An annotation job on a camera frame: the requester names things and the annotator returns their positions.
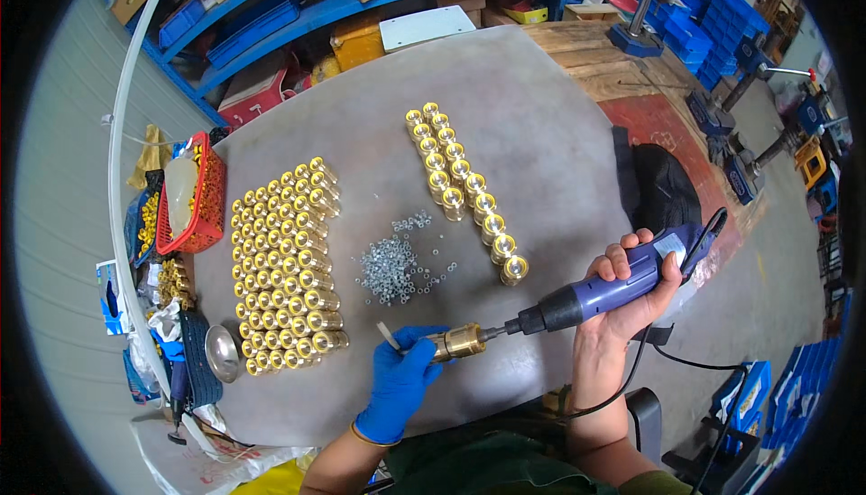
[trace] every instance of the wooden workbench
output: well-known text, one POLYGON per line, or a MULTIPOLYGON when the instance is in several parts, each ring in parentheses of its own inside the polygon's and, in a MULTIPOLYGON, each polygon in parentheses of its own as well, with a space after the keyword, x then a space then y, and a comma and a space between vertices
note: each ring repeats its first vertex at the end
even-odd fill
POLYGON ((612 24, 611 21, 561 21, 525 25, 523 29, 599 103, 614 124, 631 123, 623 126, 630 126, 633 142, 658 143, 675 154, 696 185, 705 220, 720 204, 728 207, 735 227, 730 226, 729 220, 723 232, 724 240, 715 249, 718 256, 709 257, 711 267, 698 277, 700 285, 702 278, 711 276, 730 259, 759 222, 766 208, 764 192, 748 206, 742 206, 720 168, 709 163, 704 135, 685 102, 689 92, 702 87, 680 59, 668 49, 658 57, 641 59, 626 55, 607 37, 612 24), (642 109, 655 114, 661 97, 669 103, 684 129, 679 124, 654 121, 656 117, 641 116, 642 109), (638 125, 644 130, 633 132, 638 125), (676 132, 671 135, 669 130, 677 128, 690 139, 677 140, 676 132))

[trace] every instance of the gray wall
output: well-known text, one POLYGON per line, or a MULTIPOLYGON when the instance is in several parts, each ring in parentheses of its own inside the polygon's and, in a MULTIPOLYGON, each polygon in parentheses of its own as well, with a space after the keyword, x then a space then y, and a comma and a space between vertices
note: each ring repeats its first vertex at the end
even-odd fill
MULTIPOLYGON (((114 258, 109 135, 100 119, 114 107, 129 39, 102 0, 71 4, 42 62, 23 125, 14 241, 26 325, 65 421, 114 490, 154 493, 158 488, 128 425, 148 409, 130 398, 125 339, 106 335, 94 278, 94 265, 114 258)), ((213 126, 142 55, 124 131, 141 136, 148 122, 174 137, 213 126)), ((123 143, 123 178, 140 150, 123 143)), ((126 194, 130 199, 133 192, 126 194)))

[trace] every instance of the blue nitrile glove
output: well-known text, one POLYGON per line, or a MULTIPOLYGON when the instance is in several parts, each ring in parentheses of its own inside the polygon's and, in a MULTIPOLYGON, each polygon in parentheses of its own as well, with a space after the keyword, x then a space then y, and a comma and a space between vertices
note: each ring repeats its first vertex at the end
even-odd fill
POLYGON ((442 372, 442 365, 429 365, 436 345, 423 338, 448 326, 406 326, 394 332, 402 356, 387 341, 373 352, 373 393, 370 404, 355 419, 355 427, 367 439, 391 444, 403 438, 406 422, 424 400, 424 392, 442 372))

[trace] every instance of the white label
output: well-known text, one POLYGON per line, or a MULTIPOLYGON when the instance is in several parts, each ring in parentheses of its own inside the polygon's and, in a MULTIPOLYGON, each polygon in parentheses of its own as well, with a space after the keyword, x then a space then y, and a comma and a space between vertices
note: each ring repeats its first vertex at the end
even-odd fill
POLYGON ((678 266, 682 265, 682 261, 686 259, 686 245, 682 244, 679 236, 675 233, 670 233, 659 241, 656 241, 653 246, 655 246, 655 251, 658 251, 662 255, 662 258, 665 258, 669 252, 676 252, 678 266))

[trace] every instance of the gray table surface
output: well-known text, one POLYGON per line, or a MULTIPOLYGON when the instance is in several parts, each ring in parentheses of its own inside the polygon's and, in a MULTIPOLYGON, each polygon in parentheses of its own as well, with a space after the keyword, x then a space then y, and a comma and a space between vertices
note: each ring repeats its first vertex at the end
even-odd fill
MULTIPOLYGON (((327 241, 351 339, 349 349, 315 369, 244 373, 224 385, 218 406, 232 434, 246 443, 323 446, 367 403, 373 349, 382 342, 376 321, 391 329, 502 325, 582 278, 591 260, 631 229, 620 206, 610 128, 596 103, 529 36, 503 26, 351 69, 218 143, 229 169, 226 223, 233 199, 316 155, 340 175, 342 213, 327 221, 327 241), (429 101, 448 114, 472 169, 487 178, 508 232, 530 263, 517 287, 500 284, 499 266, 490 262, 472 219, 449 222, 428 194, 404 114, 429 101), (421 265, 448 278, 406 305, 380 305, 355 283, 362 275, 357 259, 371 242, 394 234, 393 220, 422 209, 433 222, 410 232, 412 247, 421 265), (458 267, 448 273, 451 262, 458 267)), ((212 324, 235 331, 230 251, 226 233, 195 256, 195 274, 201 311, 212 324)), ((484 354, 447 365, 407 435, 482 418, 569 381, 572 339, 573 330, 498 338, 484 354)))

